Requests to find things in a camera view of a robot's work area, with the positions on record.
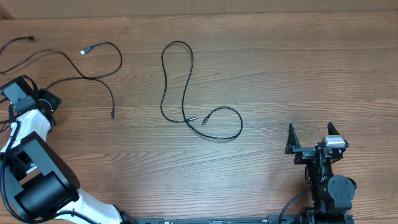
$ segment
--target tabletop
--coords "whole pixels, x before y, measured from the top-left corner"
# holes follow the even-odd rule
[[[279,213],[308,188],[304,166],[284,154],[289,123],[302,146],[327,134],[328,122],[349,142],[337,175],[358,184],[356,223],[392,223],[398,213],[398,13],[301,12],[214,16],[104,17],[0,21],[0,43],[11,44],[0,70],[42,49],[65,52],[86,75],[116,68],[111,46],[79,51],[101,41],[117,45],[123,65],[97,82],[74,80],[53,86],[62,99],[47,142],[74,170],[81,187],[133,217],[264,217]],[[195,64],[185,98],[192,125],[214,136],[239,131],[239,118],[214,108],[230,106],[243,117],[232,141],[202,138],[185,123],[160,113],[163,48],[183,40]],[[164,56],[168,72],[165,114],[182,119],[182,92],[190,69],[186,47]],[[42,54],[0,84],[28,75],[39,87],[77,72],[59,54]],[[0,106],[7,118],[7,105]],[[5,143],[9,130],[0,134]],[[310,205],[309,195],[287,213]],[[0,206],[1,223],[17,223]]]

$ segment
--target cable end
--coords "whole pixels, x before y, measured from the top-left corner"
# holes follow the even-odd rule
[[[85,47],[83,50],[80,51],[80,53],[83,54],[87,54],[88,52],[90,52],[93,49],[92,46],[89,47]]]
[[[197,117],[193,117],[193,118],[188,119],[188,121],[194,121],[196,119],[198,119],[198,118]]]
[[[205,125],[207,123],[207,121],[209,120],[210,117],[206,117],[203,122],[201,123],[201,125]]]

